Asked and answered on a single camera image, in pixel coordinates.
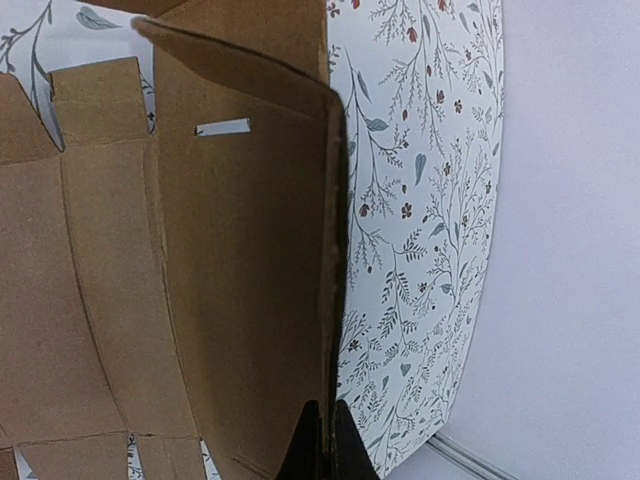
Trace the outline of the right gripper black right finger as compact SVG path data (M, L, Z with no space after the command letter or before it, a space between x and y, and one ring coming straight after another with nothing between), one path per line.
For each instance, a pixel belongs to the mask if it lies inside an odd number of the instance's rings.
M331 478L376 480L376 471L344 400L335 405Z

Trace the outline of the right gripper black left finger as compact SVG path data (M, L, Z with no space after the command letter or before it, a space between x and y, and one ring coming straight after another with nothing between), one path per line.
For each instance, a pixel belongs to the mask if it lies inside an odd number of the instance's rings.
M302 409L276 480L324 478L323 425L319 404L307 401Z

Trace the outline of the brown cardboard box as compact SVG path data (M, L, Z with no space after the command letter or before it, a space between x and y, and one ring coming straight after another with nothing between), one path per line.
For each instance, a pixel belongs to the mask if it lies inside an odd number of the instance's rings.
M331 478L346 121L319 1L116 1L153 48L24 87L1 39L1 475Z

